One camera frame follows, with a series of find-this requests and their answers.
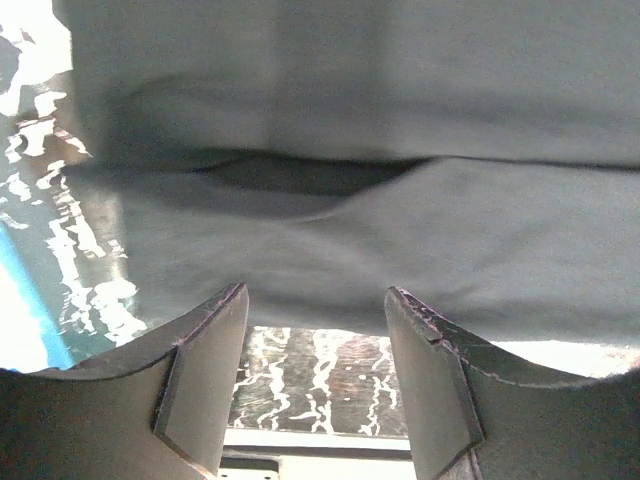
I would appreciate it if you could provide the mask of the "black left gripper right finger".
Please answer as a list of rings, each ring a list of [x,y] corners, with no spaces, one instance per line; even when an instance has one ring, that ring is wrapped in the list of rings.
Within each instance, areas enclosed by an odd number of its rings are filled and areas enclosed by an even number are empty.
[[[384,309],[418,478],[638,477],[637,370],[534,364],[396,287]]]

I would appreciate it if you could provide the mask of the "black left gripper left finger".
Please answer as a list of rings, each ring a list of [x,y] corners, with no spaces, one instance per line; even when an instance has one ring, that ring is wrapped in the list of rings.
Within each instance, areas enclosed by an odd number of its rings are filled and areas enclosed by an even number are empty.
[[[249,310],[244,284],[76,366],[1,374],[5,479],[213,479]]]

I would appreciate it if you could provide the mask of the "black t shirt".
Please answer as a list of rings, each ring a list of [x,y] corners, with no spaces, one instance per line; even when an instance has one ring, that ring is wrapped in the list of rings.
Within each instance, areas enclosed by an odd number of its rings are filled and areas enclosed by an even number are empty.
[[[257,325],[639,342],[635,1],[63,1],[136,308],[245,282]]]

